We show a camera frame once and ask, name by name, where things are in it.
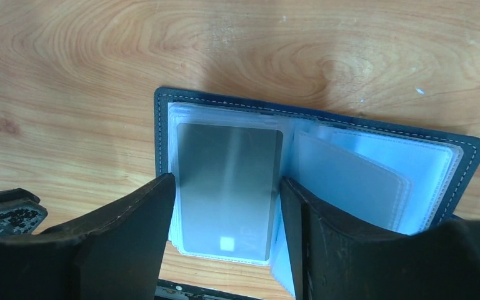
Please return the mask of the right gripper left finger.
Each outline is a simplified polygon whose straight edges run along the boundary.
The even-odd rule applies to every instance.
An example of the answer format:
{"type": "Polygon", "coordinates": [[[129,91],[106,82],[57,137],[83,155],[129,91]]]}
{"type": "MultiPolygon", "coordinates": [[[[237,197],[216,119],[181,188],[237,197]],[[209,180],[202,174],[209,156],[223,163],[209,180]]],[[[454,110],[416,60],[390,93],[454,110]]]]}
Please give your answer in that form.
{"type": "Polygon", "coordinates": [[[0,299],[154,299],[175,197],[166,173],[39,234],[0,238],[0,299]]]}

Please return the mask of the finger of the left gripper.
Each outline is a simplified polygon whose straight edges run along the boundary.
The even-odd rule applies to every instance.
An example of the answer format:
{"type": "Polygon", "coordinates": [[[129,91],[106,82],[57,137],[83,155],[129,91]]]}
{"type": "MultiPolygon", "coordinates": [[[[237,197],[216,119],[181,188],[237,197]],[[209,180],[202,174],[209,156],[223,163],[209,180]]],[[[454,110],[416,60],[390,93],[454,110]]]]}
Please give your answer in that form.
{"type": "Polygon", "coordinates": [[[0,238],[31,234],[47,215],[33,193],[22,188],[0,191],[0,238]]]}

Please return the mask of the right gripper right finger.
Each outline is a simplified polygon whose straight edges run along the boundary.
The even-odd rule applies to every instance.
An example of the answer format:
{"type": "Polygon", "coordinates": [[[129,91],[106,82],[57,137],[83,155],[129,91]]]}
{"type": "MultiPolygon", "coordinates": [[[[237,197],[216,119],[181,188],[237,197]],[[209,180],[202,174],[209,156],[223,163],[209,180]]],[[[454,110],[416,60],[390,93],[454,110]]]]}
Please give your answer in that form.
{"type": "Polygon", "coordinates": [[[480,220],[408,236],[372,225],[281,181],[297,299],[480,299],[480,220]]]}

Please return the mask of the blue leather card holder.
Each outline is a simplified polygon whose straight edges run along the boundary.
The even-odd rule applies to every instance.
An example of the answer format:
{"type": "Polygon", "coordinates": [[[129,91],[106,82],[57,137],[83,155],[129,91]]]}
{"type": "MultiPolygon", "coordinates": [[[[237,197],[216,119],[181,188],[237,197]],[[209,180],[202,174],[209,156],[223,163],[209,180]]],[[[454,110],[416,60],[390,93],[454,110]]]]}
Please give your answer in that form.
{"type": "Polygon", "coordinates": [[[281,205],[291,178],[319,199],[377,227],[412,236],[458,219],[454,210],[480,164],[480,138],[241,97],[160,87],[154,93],[156,172],[176,178],[169,237],[188,256],[269,266],[294,298],[281,205]],[[182,249],[177,156],[180,124],[282,132],[269,257],[265,261],[182,249]]]}

